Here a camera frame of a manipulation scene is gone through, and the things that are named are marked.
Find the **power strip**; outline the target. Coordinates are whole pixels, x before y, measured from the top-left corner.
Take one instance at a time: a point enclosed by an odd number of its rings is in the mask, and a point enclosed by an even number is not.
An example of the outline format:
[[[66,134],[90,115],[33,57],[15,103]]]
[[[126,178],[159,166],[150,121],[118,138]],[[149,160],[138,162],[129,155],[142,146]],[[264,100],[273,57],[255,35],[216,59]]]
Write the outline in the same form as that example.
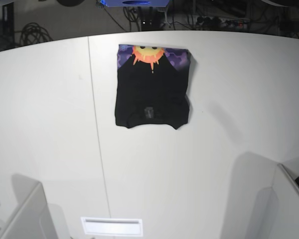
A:
[[[196,24],[204,27],[218,27],[218,28],[243,28],[249,22],[244,19],[225,18],[216,16],[199,16]]]

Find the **white partition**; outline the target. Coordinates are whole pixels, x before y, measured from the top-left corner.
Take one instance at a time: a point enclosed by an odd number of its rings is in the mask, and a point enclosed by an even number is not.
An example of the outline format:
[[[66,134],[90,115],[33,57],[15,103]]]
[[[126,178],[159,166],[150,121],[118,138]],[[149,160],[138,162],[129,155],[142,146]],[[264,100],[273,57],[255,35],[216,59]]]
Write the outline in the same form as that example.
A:
[[[278,212],[272,239],[299,239],[299,188],[286,168],[277,166],[273,190],[278,197]]]
[[[0,239],[57,239],[43,186],[36,182],[0,229]]]

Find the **black T-shirt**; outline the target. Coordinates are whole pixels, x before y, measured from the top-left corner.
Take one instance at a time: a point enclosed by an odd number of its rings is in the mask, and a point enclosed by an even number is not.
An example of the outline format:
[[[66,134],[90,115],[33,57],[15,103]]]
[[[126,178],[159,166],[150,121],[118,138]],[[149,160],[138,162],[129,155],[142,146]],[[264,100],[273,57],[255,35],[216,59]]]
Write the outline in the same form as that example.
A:
[[[190,57],[187,49],[119,45],[116,125],[166,124],[179,129],[187,124]]]

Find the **blue box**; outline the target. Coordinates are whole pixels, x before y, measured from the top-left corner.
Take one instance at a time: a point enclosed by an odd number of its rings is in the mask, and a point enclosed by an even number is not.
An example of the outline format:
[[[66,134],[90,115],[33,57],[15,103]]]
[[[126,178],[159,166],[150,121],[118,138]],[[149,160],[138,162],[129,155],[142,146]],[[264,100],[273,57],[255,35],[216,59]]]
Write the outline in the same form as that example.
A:
[[[166,7],[170,0],[100,0],[107,7],[144,6],[144,7]]]

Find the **white partition right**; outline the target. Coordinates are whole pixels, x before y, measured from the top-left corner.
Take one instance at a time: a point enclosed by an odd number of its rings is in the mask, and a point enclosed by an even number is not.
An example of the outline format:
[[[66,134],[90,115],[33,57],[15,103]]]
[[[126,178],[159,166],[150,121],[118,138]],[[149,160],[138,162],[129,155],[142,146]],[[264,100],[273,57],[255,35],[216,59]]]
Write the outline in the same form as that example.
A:
[[[286,168],[277,166],[273,190],[278,197],[278,212],[272,239],[299,239],[299,188]]]

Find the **white partition left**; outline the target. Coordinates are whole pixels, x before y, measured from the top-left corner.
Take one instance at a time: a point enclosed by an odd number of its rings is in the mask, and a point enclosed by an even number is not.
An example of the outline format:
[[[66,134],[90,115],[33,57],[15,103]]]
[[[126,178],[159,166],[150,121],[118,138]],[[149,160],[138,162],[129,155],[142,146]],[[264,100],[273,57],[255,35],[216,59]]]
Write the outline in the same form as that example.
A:
[[[43,186],[36,182],[0,229],[0,239],[57,239]]]

